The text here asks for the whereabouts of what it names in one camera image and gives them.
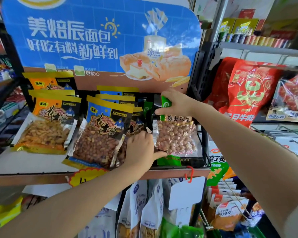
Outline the person's left hand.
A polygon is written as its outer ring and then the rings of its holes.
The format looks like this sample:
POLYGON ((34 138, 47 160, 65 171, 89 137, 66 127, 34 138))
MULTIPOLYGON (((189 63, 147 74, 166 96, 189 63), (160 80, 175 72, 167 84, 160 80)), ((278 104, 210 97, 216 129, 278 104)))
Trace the person's left hand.
POLYGON ((152 134, 141 131, 128 139, 123 167, 131 172, 135 179, 140 179, 155 161, 153 159, 154 152, 152 134))

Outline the person's right hand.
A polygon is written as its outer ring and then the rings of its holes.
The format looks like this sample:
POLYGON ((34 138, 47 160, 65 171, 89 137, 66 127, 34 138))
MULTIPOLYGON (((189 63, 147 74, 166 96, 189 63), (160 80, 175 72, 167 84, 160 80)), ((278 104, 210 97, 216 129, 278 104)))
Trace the person's right hand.
POLYGON ((202 102, 190 98, 174 89, 163 91, 161 97, 165 97, 171 101, 171 106, 174 107, 175 116, 191 116, 197 113, 198 110, 204 105, 202 102))

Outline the green peanut packet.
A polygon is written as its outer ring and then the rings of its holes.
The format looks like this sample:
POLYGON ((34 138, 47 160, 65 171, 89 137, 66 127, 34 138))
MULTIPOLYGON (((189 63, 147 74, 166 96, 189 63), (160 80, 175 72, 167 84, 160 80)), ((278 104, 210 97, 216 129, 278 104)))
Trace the green peanut packet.
POLYGON ((143 114, 146 119, 146 121, 151 120, 152 118, 152 107, 153 107, 153 102, 151 101, 144 101, 143 104, 143 114))
POLYGON ((159 158, 158 166, 180 167, 189 158, 199 157, 195 144, 197 130, 191 116, 176 116, 171 114, 157 115, 155 110, 169 108, 172 102, 164 97, 155 95, 152 106, 152 134, 155 148, 167 154, 159 158))

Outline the blue peanut packet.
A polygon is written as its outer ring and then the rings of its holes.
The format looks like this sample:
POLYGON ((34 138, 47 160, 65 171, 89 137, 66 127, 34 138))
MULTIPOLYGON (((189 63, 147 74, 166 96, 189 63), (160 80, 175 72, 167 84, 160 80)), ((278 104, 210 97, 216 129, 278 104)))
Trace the blue peanut packet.
POLYGON ((76 169, 114 169, 125 161, 125 136, 135 105, 92 96, 86 100, 86 118, 62 164, 76 169))
POLYGON ((135 96, 96 94, 95 97, 105 101, 118 103, 118 104, 135 104, 136 102, 135 96))
POLYGON ((139 88, 135 87, 118 87, 118 86, 103 86, 98 85, 96 94, 108 94, 116 96, 136 96, 139 93, 139 88))
POLYGON ((134 107, 133 113, 131 116, 130 126, 127 130, 126 136, 130 137, 140 133, 141 131, 147 131, 145 123, 146 123, 146 118, 143 113, 143 108, 134 107))

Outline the person's left forearm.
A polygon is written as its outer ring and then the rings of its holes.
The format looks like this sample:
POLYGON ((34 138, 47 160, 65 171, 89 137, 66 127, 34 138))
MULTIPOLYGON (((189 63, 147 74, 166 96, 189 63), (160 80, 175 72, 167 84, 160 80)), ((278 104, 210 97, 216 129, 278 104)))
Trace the person's left forearm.
POLYGON ((0 228, 0 238, 73 238, 150 167, 125 162, 113 171, 54 195, 0 228))

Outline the white hanging tag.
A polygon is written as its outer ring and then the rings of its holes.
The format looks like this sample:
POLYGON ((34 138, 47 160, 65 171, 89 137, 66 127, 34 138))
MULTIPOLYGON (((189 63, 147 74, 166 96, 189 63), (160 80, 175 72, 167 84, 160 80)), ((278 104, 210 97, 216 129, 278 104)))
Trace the white hanging tag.
POLYGON ((176 226, 189 225, 193 205, 202 200, 206 178, 169 178, 162 181, 166 220, 176 226))

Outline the white bread packet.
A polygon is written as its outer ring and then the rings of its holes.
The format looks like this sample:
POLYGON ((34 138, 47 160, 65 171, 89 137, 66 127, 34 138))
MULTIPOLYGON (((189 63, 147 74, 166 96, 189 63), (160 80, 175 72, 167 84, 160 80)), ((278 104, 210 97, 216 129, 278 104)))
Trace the white bread packet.
POLYGON ((101 211, 78 233, 78 238, 115 238, 116 211, 102 208, 101 211))
POLYGON ((141 214, 147 200, 147 181, 133 183, 125 193, 116 238, 139 238, 141 214))
POLYGON ((149 196, 142 210, 139 238, 159 238, 164 209, 162 179, 149 180, 149 196))

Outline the green chip packet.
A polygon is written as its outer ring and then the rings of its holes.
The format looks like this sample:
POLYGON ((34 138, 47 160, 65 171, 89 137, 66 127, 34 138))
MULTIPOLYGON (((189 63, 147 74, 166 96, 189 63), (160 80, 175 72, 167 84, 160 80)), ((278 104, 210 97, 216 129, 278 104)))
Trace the green chip packet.
POLYGON ((207 177, 206 186, 217 186, 220 179, 225 175, 229 168, 226 161, 214 161, 211 162, 210 173, 207 177))

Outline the row of hanging orange packets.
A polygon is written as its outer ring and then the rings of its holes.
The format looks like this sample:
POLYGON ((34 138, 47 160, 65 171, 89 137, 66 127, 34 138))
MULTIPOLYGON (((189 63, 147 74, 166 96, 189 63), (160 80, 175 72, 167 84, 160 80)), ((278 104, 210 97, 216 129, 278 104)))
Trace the row of hanging orange packets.
POLYGON ((254 228, 265 214, 231 167, 217 184, 207 187, 207 204, 207 221, 224 232, 234 232, 238 225, 254 228))

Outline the yellow box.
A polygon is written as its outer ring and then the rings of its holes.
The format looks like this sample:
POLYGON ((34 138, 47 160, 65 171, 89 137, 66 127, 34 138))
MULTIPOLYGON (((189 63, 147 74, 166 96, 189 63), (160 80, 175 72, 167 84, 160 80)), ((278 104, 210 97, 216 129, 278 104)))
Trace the yellow box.
POLYGON ((258 22, 259 19, 236 18, 231 33, 253 35, 258 22))
POLYGON ((236 18, 224 18, 219 27, 219 32, 232 33, 236 18))

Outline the grey metal shelf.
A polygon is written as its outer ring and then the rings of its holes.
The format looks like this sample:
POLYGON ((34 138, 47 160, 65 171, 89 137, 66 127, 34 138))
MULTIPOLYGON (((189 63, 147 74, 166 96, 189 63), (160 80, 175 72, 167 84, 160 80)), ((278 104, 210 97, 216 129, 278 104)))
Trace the grey metal shelf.
POLYGON ((298 67, 298 50, 228 42, 215 42, 214 44, 215 47, 211 48, 212 55, 207 63, 209 71, 225 57, 298 67))

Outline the clear bag of red sausages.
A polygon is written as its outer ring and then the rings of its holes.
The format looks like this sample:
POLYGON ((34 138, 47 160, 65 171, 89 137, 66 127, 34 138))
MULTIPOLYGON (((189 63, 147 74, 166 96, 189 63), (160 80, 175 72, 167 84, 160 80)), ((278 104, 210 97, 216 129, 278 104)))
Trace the clear bag of red sausages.
POLYGON ((284 72, 278 81, 266 120, 298 122, 298 72, 284 72))

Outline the white display shelf board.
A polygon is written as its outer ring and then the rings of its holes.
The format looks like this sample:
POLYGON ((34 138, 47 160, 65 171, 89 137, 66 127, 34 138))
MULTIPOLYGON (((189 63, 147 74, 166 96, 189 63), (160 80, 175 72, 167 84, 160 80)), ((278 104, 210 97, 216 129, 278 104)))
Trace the white display shelf board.
MULTIPOLYGON (((46 155, 12 151, 7 148, 0 154, 0 186, 43 185, 68 183, 69 177, 78 168, 70 167, 62 162, 66 155, 46 155)), ((176 177, 208 177, 210 168, 187 167, 152 167, 140 180, 176 178, 176 177)))

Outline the yellow plastic bag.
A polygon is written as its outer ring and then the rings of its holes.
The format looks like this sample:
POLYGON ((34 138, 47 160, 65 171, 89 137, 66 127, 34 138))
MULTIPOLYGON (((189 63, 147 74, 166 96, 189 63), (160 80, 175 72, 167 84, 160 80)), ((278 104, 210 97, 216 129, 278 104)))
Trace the yellow plastic bag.
POLYGON ((21 213, 23 197, 18 197, 12 204, 0 205, 0 227, 21 213))

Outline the black display rack frame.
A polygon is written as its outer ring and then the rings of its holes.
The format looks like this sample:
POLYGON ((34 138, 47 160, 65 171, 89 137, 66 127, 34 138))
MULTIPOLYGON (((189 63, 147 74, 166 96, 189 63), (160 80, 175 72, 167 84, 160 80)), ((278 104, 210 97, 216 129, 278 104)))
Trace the black display rack frame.
MULTIPOLYGON (((195 55, 187 95, 199 102, 204 101, 211 93, 216 71, 212 74, 212 70, 209 70, 209 68, 215 57, 215 50, 219 46, 220 42, 207 41, 202 44, 195 55)), ((193 168, 210 168, 208 133, 197 121, 195 121, 195 124, 197 125, 198 152, 201 152, 201 155, 193 157, 189 164, 193 165, 193 168)))

